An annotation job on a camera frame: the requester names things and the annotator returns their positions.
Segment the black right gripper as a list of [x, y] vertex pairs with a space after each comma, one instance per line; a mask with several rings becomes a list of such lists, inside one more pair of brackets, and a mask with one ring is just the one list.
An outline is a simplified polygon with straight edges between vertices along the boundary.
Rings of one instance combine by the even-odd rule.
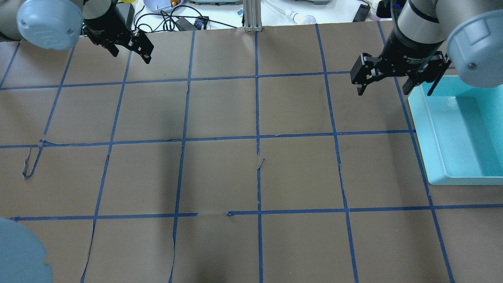
[[379, 57], [360, 54], [350, 70], [351, 83], [357, 86], [357, 93], [362, 96], [373, 82], [407, 75], [408, 79], [403, 84], [404, 95], [409, 95], [414, 87], [422, 83], [432, 83], [426, 94], [431, 96], [452, 64], [447, 54], [437, 53], [443, 42], [425, 44], [391, 33]]

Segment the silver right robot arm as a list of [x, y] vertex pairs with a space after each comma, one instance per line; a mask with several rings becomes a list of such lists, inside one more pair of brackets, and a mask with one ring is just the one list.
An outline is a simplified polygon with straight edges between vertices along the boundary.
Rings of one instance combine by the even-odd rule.
[[393, 22], [383, 51], [360, 54], [350, 71], [363, 95], [370, 83], [407, 77], [402, 90], [431, 83], [433, 95], [453, 65], [465, 84], [476, 88], [502, 85], [501, 0], [388, 0]]

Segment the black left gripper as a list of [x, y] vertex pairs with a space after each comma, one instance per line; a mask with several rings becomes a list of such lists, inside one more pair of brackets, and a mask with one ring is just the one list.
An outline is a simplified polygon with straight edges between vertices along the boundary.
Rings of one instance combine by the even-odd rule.
[[102, 46], [113, 57], [117, 57], [117, 45], [126, 47], [138, 54], [149, 64], [152, 59], [154, 45], [144, 31], [131, 31], [126, 26], [124, 16], [117, 4], [84, 4], [83, 34], [94, 45]]

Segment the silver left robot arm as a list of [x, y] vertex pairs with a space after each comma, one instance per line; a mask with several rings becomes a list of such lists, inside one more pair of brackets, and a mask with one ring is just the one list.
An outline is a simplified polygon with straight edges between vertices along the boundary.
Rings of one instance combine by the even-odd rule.
[[118, 56], [122, 46], [151, 62], [153, 43], [132, 29], [117, 0], [2, 0], [2, 42], [26, 40], [45, 50], [74, 47], [80, 36]]

